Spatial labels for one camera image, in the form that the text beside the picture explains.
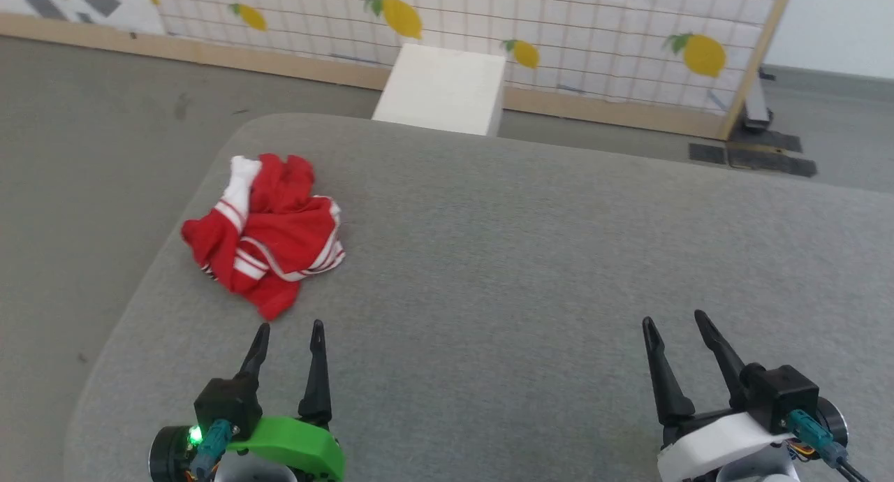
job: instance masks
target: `metal stand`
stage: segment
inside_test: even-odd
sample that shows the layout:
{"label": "metal stand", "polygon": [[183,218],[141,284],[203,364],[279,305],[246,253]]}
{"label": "metal stand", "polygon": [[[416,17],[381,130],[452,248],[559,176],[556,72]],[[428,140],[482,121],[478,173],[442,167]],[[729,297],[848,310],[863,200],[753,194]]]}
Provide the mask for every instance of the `metal stand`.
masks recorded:
{"label": "metal stand", "polygon": [[745,116],[742,119],[742,128],[752,133],[760,133],[770,128],[773,122],[773,112],[767,108],[767,101],[763,96],[762,80],[776,80],[776,75],[763,73],[763,69],[758,69],[757,78],[751,84],[748,90],[748,96],[745,98]]}

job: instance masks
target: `wooden frame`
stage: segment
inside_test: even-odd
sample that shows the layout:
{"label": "wooden frame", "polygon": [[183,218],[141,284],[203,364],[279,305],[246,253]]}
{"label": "wooden frame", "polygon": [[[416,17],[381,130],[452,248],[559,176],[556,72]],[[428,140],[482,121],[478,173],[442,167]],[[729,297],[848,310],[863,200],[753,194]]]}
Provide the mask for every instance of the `wooden frame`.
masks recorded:
{"label": "wooden frame", "polygon": [[[507,87],[504,106],[509,110],[540,113],[569,119],[590,120],[632,128],[654,129],[689,136],[726,140],[745,104],[788,0],[776,0],[770,11],[747,71],[726,116],[642,103],[609,103],[581,96],[545,93]],[[116,50],[156,58],[178,59],[204,65],[245,69],[285,77],[307,78],[368,89],[384,88],[387,68],[373,68],[339,61],[302,58],[266,50],[252,50],[198,42],[175,36],[124,32],[99,24],[70,23],[45,18],[0,13],[0,34],[67,43],[94,49]]]}

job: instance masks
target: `blue cable connector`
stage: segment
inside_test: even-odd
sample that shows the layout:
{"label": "blue cable connector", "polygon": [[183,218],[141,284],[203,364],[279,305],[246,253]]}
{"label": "blue cable connector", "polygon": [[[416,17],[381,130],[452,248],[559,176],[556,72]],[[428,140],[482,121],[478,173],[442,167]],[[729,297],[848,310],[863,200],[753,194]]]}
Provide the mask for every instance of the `blue cable connector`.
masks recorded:
{"label": "blue cable connector", "polygon": [[831,468],[837,469],[841,462],[847,461],[847,450],[844,445],[837,443],[833,434],[823,428],[816,419],[811,418],[807,412],[801,409],[789,412],[786,426],[798,440],[813,447]]}
{"label": "blue cable connector", "polygon": [[189,471],[197,480],[207,480],[217,460],[221,459],[227,445],[233,440],[233,425],[226,419],[215,419],[198,445],[196,456],[189,463]]}

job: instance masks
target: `wall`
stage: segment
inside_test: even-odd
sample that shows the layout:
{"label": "wall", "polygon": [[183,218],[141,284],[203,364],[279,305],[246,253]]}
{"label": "wall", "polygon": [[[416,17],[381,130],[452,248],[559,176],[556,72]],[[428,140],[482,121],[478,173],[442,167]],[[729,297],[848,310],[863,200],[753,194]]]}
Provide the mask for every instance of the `wall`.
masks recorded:
{"label": "wall", "polygon": [[422,43],[506,55],[518,89],[725,116],[773,2],[159,0],[159,11],[167,32],[217,45],[390,67],[403,43]]}
{"label": "wall", "polygon": [[789,0],[764,61],[894,78],[894,0]]}

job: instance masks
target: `gray cushion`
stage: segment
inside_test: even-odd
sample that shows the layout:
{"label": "gray cushion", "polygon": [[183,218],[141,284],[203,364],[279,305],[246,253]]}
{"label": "gray cushion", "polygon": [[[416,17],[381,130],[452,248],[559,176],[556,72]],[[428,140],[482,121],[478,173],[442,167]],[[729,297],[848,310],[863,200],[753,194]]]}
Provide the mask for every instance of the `gray cushion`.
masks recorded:
{"label": "gray cushion", "polygon": [[[234,154],[299,154],[342,207],[345,262],[272,325],[259,398],[295,414],[323,319],[348,480],[657,479],[645,361],[653,316],[700,411],[725,388],[692,312],[746,361],[795,365],[847,415],[875,479],[894,390],[894,198],[621,154],[316,115],[243,126]],[[70,481],[147,480],[163,425],[189,424],[262,320],[170,234],[90,377]],[[839,476],[811,463],[812,480]]]}

